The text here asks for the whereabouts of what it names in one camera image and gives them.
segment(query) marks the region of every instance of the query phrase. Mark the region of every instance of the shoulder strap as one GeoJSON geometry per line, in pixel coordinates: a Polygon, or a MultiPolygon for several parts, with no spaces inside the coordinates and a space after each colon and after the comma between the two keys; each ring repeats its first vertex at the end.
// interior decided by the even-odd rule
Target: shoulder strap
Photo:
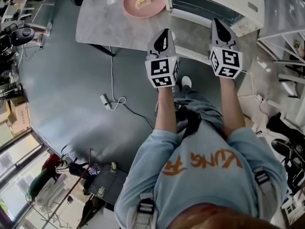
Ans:
{"type": "Polygon", "coordinates": [[[263,168],[254,171],[259,218],[270,221],[278,209],[278,196],[267,172],[263,168]]]}
{"type": "Polygon", "coordinates": [[[127,214],[127,229],[156,229],[158,211],[152,193],[140,194],[138,207],[132,207],[127,214]]]}

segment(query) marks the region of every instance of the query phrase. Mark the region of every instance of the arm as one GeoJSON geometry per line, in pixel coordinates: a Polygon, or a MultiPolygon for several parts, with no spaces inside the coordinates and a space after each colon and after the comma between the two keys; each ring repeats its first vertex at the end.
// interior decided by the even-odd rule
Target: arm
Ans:
{"type": "Polygon", "coordinates": [[[159,174],[178,146],[176,117],[171,88],[159,91],[159,110],[155,130],[139,148],[114,213],[122,229],[126,228],[128,210],[140,203],[140,194],[153,192],[159,174]]]}
{"type": "Polygon", "coordinates": [[[171,87],[159,88],[159,108],[155,129],[177,134],[176,110],[171,87]]]}
{"type": "Polygon", "coordinates": [[[234,131],[228,137],[227,143],[247,160],[254,173],[258,168],[262,168],[269,175],[280,206],[287,191],[286,171],[275,158],[266,140],[260,140],[254,131],[244,127],[234,131]]]}
{"type": "Polygon", "coordinates": [[[224,136],[245,127],[244,115],[240,107],[235,82],[231,79],[220,77],[221,102],[224,117],[224,136]]]}

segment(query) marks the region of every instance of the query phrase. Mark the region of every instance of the shoe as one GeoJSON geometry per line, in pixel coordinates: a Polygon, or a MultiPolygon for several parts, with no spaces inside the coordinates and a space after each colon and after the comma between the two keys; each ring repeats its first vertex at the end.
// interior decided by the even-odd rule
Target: shoe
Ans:
{"type": "Polygon", "coordinates": [[[39,36],[37,38],[37,42],[36,42],[37,46],[42,46],[42,39],[41,39],[41,36],[39,36]]]}
{"type": "Polygon", "coordinates": [[[51,31],[52,31],[52,22],[49,22],[48,24],[47,24],[47,29],[46,29],[46,33],[45,33],[45,36],[50,36],[51,35],[51,31]]]}
{"type": "Polygon", "coordinates": [[[189,86],[190,88],[192,88],[192,81],[188,76],[185,75],[184,77],[182,77],[181,85],[182,87],[189,86]]]}

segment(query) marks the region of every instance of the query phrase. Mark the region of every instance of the power plug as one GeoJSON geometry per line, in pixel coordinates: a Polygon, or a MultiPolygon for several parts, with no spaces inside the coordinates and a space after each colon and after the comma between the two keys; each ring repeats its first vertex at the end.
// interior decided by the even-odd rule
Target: power plug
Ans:
{"type": "Polygon", "coordinates": [[[262,103],[265,101],[265,99],[260,94],[256,95],[255,98],[256,98],[257,102],[259,102],[259,103],[262,103]]]}
{"type": "Polygon", "coordinates": [[[111,103],[108,101],[108,99],[106,98],[106,95],[105,94],[102,94],[100,96],[100,99],[102,101],[102,103],[104,104],[105,108],[107,110],[111,110],[111,103]]]}

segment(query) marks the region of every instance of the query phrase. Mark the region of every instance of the marble table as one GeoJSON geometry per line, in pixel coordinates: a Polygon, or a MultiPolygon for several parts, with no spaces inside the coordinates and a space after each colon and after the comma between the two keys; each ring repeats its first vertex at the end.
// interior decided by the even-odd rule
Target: marble table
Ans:
{"type": "MultiPolygon", "coordinates": [[[[151,18],[136,19],[124,11],[123,0],[83,0],[76,41],[146,51],[149,40],[164,28],[175,34],[178,54],[210,64],[211,29],[171,16],[166,8],[151,18]]],[[[256,39],[256,31],[238,38],[245,70],[251,67],[256,39]]]]}

